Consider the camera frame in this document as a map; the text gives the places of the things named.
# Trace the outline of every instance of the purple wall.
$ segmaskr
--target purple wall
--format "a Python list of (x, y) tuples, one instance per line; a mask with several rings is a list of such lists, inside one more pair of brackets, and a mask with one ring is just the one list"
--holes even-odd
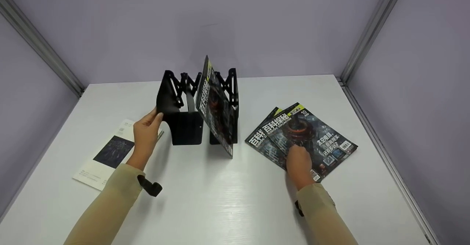
[(76, 102), (0, 15), (0, 219)]
[(337, 76), (378, 0), (14, 0), (84, 84), (192, 75)]
[(442, 244), (470, 244), (470, 0), (398, 0), (351, 90)]

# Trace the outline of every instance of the magazine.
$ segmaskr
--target magazine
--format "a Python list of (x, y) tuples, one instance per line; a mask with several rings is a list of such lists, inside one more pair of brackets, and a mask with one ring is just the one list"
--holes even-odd
[(248, 143), (252, 148), (257, 150), (263, 156), (268, 158), (277, 166), (286, 169), (286, 155), (279, 149), (277, 146), (267, 138), (267, 135), (264, 134), (261, 126), (270, 121), (275, 115), (282, 112), (282, 109), (276, 107), (274, 108), (269, 115), (263, 120), (263, 122), (245, 139), (245, 142)]
[(304, 147), (312, 158), (312, 177), (319, 183), (357, 149), (301, 104), (282, 111), (262, 130), (285, 155), (293, 145)]
[(206, 56), (201, 82), (198, 86), (195, 106), (220, 144), (233, 156), (233, 126), (235, 110), (215, 76), (215, 71)]
[[(96, 151), (82, 168), (73, 176), (75, 180), (85, 183), (98, 190), (103, 190), (109, 177), (119, 164), (130, 157), (134, 148), (134, 121), (124, 120), (117, 131), (108, 139), (104, 146)], [(158, 131), (158, 139), (163, 131)]]

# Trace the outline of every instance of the magazine cover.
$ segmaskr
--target magazine cover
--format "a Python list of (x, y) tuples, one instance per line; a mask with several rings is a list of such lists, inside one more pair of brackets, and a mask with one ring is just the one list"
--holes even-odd
[(269, 115), (263, 120), (263, 122), (246, 138), (245, 142), (248, 143), (252, 148), (257, 150), (263, 156), (268, 158), (270, 161), (275, 163), (277, 166), (287, 171), (286, 167), (286, 154), (282, 152), (276, 144), (274, 144), (270, 138), (263, 132), (261, 126), (271, 121), (277, 114), (281, 112), (290, 112), (298, 104), (294, 104), (285, 110), (280, 108), (274, 108)]
[(301, 104), (278, 114), (262, 129), (286, 155), (294, 144), (303, 146), (312, 158), (311, 172), (317, 183), (357, 149)]
[(229, 104), (222, 85), (214, 74), (208, 56), (205, 57), (201, 82), (196, 96), (196, 108), (220, 144), (233, 156), (233, 125), (235, 110)]

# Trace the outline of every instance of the black book stand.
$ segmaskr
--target black book stand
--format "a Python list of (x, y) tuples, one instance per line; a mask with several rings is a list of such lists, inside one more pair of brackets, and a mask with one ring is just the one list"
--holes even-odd
[[(181, 80), (175, 77), (172, 71), (165, 71), (162, 83), (156, 96), (156, 109), (163, 113), (163, 121), (168, 123), (171, 130), (171, 140), (173, 145), (198, 145), (202, 142), (203, 119), (195, 109), (194, 95), (198, 89), (202, 73), (198, 73), (193, 81), (188, 73), (181, 73)], [(228, 71), (226, 80), (222, 78), (218, 71), (215, 76), (220, 82), (220, 88), (228, 93), (229, 104), (234, 108), (235, 119), (233, 125), (233, 143), (237, 143), (238, 137), (238, 84), (236, 70), (232, 68)], [(181, 112), (184, 106), (181, 95), (186, 94), (187, 112)], [(220, 144), (215, 136), (210, 133), (210, 144)]]

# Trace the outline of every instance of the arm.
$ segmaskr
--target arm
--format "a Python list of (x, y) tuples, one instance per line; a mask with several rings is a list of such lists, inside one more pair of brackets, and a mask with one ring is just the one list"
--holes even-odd
[(290, 148), (286, 163), (289, 177), (298, 190), (300, 208), (318, 244), (357, 245), (327, 191), (312, 179), (312, 160), (305, 148)]
[(134, 153), (120, 164), (103, 191), (77, 221), (64, 245), (110, 245), (142, 190), (137, 175), (145, 175), (148, 158), (158, 140), (163, 114), (154, 109), (134, 124)]
[(310, 184), (299, 190), (297, 200), (320, 245), (357, 245), (336, 211), (335, 203), (320, 183)]

